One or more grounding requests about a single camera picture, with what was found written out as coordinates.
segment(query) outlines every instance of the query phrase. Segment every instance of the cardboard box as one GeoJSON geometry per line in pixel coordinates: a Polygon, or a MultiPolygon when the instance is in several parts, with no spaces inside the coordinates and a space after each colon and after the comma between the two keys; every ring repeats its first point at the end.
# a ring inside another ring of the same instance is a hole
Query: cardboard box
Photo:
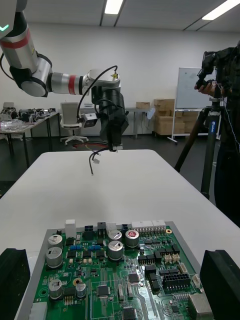
{"type": "Polygon", "coordinates": [[[167,111],[155,111],[155,116],[156,117],[170,117],[171,116],[171,110],[167,111]]]}
{"type": "Polygon", "coordinates": [[[150,102],[136,102],[136,108],[138,108],[138,109],[150,109],[150,102]]]}
{"type": "MultiPolygon", "coordinates": [[[[172,116],[159,116],[154,120],[154,131],[162,136],[169,136],[172,134],[173,129],[173,117],[172,116]]],[[[175,122],[174,133],[184,134],[185,124],[180,119],[175,122]]]]}
{"type": "Polygon", "coordinates": [[[174,111],[174,99],[154,99],[154,106],[157,111],[174,111]]]}
{"type": "Polygon", "coordinates": [[[199,113],[197,111],[184,111],[183,121],[184,122],[196,122],[199,113]]]}

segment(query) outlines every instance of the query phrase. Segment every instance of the robotic arm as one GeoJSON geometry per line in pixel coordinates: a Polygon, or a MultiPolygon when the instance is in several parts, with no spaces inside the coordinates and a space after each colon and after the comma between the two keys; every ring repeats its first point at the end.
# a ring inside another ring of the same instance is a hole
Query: robotic arm
{"type": "Polygon", "coordinates": [[[92,88],[92,103],[99,105],[99,112],[93,120],[88,121],[80,118],[77,113],[77,120],[85,121],[85,127],[92,127],[100,119],[100,137],[108,141],[111,151],[115,150],[121,145],[122,134],[128,127],[117,68],[115,71],[104,72],[93,69],[84,76],[53,72],[52,62],[35,50],[23,13],[27,0],[8,1],[9,3],[1,6],[8,6],[8,10],[5,8],[8,16],[14,10],[14,23],[0,25],[0,47],[10,65],[9,70],[17,86],[33,97],[47,97],[51,92],[86,96],[92,88]]]}

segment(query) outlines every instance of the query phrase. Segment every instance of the white wall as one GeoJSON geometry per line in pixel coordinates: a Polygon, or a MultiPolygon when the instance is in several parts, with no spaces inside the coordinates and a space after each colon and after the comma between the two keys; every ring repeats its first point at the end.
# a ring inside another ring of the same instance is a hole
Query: white wall
{"type": "MultiPolygon", "coordinates": [[[[240,39],[239,33],[56,24],[31,24],[30,29],[36,50],[52,61],[55,72],[84,75],[117,64],[126,107],[135,107],[136,101],[175,98],[179,67],[200,68],[204,51],[232,47],[240,39]]],[[[6,60],[3,66],[9,69],[6,60]]],[[[15,102],[18,109],[58,109],[60,102],[79,99],[54,93],[48,98],[28,96],[0,72],[0,108],[3,102],[15,102]]],[[[84,102],[91,102],[91,96],[84,102]]]]}

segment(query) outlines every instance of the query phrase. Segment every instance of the ceiling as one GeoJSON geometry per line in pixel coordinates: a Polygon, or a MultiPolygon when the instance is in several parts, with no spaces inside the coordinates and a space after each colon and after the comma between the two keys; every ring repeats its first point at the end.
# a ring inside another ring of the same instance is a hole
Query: ceiling
{"type": "Polygon", "coordinates": [[[104,14],[107,0],[28,0],[28,22],[103,27],[240,32],[240,5],[214,21],[202,17],[225,0],[123,0],[118,15],[104,14]]]}

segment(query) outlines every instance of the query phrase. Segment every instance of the tripod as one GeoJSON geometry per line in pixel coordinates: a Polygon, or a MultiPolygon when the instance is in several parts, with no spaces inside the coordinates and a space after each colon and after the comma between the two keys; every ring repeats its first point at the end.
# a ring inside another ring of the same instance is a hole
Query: tripod
{"type": "Polygon", "coordinates": [[[205,160],[204,160],[204,169],[201,181],[201,193],[209,200],[209,188],[211,182],[211,174],[213,167],[213,159],[214,159],[214,150],[216,144],[216,136],[217,130],[219,126],[219,119],[222,112],[222,106],[220,106],[220,102],[223,100],[220,98],[222,96],[221,89],[216,86],[214,91],[214,97],[209,100],[212,102],[212,106],[207,106],[200,112],[196,123],[192,129],[192,132],[187,140],[185,147],[183,148],[180,157],[174,167],[177,172],[180,172],[184,161],[194,144],[201,127],[204,125],[205,120],[209,116],[209,129],[208,129],[208,137],[207,137],[207,145],[205,152],[205,160]]]}

